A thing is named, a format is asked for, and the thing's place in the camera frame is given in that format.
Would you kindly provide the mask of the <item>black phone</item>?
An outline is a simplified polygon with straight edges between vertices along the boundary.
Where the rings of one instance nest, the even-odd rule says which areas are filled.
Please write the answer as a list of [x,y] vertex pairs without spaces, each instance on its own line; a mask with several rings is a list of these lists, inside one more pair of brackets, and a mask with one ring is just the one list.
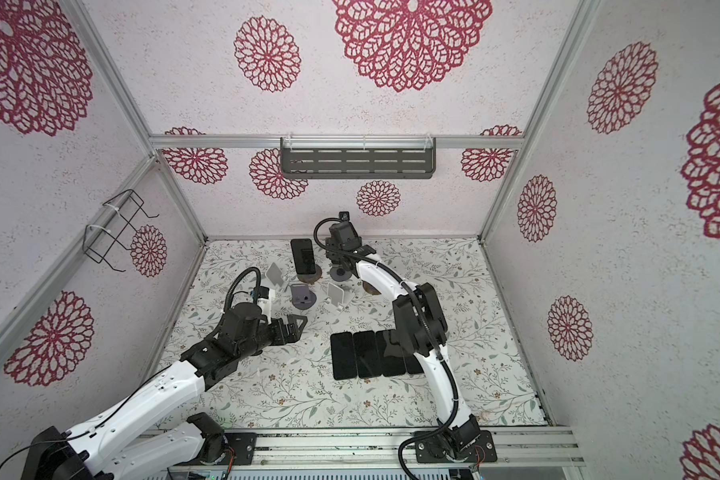
[[290,246],[296,273],[298,275],[315,274],[317,267],[312,241],[308,238],[291,239]]
[[375,333],[377,350],[381,361],[384,377],[395,377],[407,372],[405,354],[395,330],[382,330]]
[[368,379],[382,375],[381,357],[375,332],[361,331],[353,334],[354,354],[359,378]]
[[333,378],[336,381],[357,377],[357,363],[350,332],[334,333],[330,336]]
[[423,368],[414,355],[406,355],[403,357],[406,372],[409,375],[423,374]]

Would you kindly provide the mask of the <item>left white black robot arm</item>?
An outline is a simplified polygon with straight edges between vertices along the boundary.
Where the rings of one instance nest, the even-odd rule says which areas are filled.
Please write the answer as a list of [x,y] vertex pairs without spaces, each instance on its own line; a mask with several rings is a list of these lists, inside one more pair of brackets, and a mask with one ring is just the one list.
[[126,399],[65,432],[50,427],[27,450],[24,479],[141,479],[178,463],[214,464],[228,453],[226,434],[206,413],[145,441],[137,438],[182,404],[212,389],[241,360],[300,340],[307,318],[268,318],[242,302],[217,326]]

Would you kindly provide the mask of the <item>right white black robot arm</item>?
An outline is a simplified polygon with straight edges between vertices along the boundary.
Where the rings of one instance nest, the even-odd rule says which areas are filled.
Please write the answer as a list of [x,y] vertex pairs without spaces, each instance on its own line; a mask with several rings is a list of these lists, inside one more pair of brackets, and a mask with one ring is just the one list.
[[347,218],[329,217],[313,230],[315,244],[327,258],[369,284],[392,306],[398,341],[422,367],[437,411],[438,437],[461,452],[480,436],[477,418],[467,405],[451,366],[448,324],[434,287],[405,279],[385,264],[374,248],[363,243]]

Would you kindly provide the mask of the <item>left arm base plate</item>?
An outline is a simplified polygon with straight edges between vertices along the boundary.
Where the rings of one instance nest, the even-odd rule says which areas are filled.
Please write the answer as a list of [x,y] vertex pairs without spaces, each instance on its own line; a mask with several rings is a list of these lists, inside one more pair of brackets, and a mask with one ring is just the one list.
[[199,453],[189,461],[190,465],[252,464],[256,433],[228,432],[206,413],[191,415],[187,422],[199,428],[203,440]]

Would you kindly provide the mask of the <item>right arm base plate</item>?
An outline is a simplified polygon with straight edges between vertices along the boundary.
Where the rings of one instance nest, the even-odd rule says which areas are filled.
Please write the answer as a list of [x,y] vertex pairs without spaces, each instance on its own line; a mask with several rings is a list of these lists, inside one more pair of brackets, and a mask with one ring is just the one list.
[[435,463],[495,463],[497,450],[492,434],[480,430],[479,435],[465,446],[458,446],[444,434],[424,438],[425,431],[414,433],[416,461],[420,464]]

